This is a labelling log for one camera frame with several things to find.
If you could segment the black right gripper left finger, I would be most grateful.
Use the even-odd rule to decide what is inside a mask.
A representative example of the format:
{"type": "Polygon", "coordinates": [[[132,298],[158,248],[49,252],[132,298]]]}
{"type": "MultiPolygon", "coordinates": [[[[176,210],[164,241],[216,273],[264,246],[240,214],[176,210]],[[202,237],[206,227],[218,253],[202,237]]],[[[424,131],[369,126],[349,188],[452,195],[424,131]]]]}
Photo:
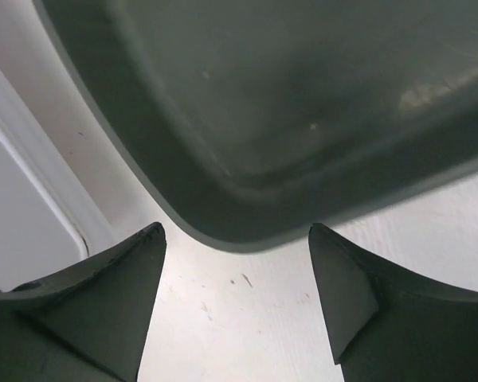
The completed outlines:
{"type": "Polygon", "coordinates": [[[116,246],[0,291],[0,381],[135,381],[167,249],[153,223],[116,246]]]}

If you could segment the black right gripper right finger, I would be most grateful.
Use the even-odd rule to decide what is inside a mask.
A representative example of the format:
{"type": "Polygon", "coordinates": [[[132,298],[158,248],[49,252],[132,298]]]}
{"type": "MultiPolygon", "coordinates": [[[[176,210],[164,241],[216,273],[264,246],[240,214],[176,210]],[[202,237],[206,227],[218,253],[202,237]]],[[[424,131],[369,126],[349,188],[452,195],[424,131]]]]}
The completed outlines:
{"type": "Polygon", "coordinates": [[[477,291],[419,275],[323,224],[308,244],[344,380],[478,381],[477,291]]]}

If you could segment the dark green plastic tray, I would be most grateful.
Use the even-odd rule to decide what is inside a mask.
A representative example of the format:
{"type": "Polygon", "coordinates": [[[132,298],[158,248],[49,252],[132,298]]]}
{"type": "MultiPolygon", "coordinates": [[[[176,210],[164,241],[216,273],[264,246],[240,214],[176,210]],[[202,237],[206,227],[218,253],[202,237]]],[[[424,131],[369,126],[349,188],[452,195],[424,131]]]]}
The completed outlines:
{"type": "Polygon", "coordinates": [[[251,253],[478,171],[478,1],[38,1],[197,241],[251,253]]]}

